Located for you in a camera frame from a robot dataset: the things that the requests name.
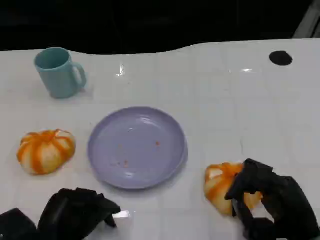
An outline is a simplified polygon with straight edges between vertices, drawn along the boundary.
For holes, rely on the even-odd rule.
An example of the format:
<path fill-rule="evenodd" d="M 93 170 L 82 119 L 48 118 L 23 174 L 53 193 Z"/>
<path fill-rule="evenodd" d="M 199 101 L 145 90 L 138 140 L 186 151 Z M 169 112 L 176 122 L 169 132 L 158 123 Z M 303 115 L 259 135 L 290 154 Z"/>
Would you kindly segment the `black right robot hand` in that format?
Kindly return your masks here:
<path fill-rule="evenodd" d="M 253 217 L 244 194 L 262 194 L 261 202 L 272 220 Z M 299 184 L 291 176 L 274 173 L 273 168 L 246 159 L 224 197 L 230 200 L 233 215 L 243 224 L 247 240 L 318 240 L 316 215 Z"/>

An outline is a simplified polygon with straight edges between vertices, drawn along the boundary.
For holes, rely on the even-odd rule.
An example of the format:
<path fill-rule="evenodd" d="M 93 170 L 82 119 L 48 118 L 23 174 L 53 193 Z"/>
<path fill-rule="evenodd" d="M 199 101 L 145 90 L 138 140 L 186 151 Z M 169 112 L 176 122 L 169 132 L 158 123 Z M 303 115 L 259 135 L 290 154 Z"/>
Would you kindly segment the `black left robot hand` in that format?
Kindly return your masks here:
<path fill-rule="evenodd" d="M 40 240 L 83 240 L 104 222 L 116 228 L 115 202 L 94 190 L 62 188 L 48 201 L 38 222 Z"/>

